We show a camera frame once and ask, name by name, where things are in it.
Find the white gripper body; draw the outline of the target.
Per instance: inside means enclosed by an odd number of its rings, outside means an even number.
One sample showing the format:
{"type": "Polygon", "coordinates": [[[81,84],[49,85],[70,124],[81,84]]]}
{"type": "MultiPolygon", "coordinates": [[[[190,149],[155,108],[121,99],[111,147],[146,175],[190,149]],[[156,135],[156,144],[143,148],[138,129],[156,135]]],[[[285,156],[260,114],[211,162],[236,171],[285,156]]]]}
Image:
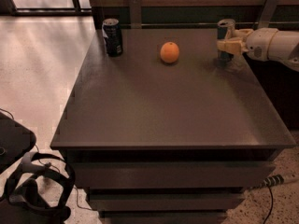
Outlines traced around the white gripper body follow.
{"type": "Polygon", "coordinates": [[[246,40],[247,55],[256,61],[268,61],[268,50],[277,28],[261,28],[251,33],[246,40]]]}

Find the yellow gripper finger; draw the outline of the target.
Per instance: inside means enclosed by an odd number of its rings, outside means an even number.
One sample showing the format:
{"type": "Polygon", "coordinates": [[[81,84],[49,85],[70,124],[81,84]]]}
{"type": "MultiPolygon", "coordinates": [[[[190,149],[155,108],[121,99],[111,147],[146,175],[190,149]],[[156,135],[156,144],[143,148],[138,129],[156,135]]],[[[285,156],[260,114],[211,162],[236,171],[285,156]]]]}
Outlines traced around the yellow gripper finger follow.
{"type": "Polygon", "coordinates": [[[240,56],[248,52],[246,43],[241,38],[230,38],[217,41],[217,48],[220,51],[227,52],[232,55],[240,56]]]}
{"type": "Polygon", "coordinates": [[[234,26],[232,26],[228,28],[226,38],[246,40],[252,32],[252,29],[235,29],[234,26]]]}

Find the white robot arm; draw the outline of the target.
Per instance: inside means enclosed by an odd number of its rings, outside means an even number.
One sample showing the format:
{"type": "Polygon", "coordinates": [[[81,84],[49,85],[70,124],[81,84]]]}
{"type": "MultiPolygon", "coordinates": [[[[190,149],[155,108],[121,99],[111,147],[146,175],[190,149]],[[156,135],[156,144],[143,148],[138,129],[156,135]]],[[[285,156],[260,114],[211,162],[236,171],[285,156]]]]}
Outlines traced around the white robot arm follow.
{"type": "Polygon", "coordinates": [[[299,71],[299,32],[277,28],[239,29],[228,31],[219,38],[217,48],[230,55],[247,54],[252,60],[282,63],[299,71]]]}

